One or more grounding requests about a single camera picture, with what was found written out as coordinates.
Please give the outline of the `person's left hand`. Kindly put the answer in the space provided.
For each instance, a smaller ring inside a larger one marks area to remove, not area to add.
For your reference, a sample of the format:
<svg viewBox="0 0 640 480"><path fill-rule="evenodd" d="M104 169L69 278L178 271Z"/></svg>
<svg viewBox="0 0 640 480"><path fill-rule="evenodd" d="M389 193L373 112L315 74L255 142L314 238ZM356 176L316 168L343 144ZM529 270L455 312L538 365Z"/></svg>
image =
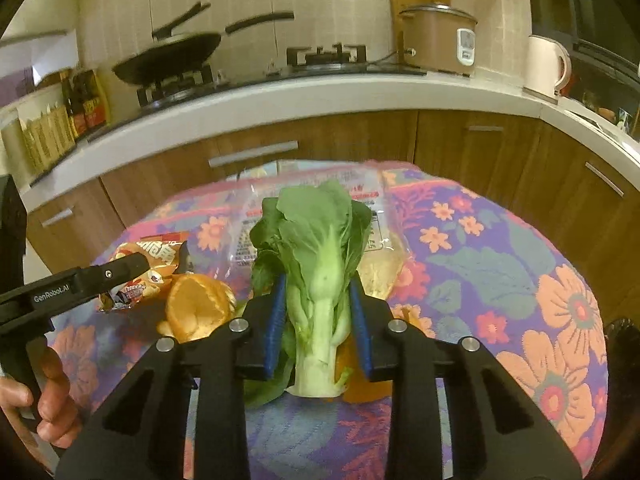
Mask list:
<svg viewBox="0 0 640 480"><path fill-rule="evenodd" d="M70 396L70 380L64 373L60 357L51 348L43 352L41 369L46 383L37 403L41 417L37 434L44 442L57 448L68 448L82 429L77 405ZM18 419L18 411L32 404L34 397L29 388L13 378L1 378L2 411L29 452L37 456L35 437Z"/></svg>

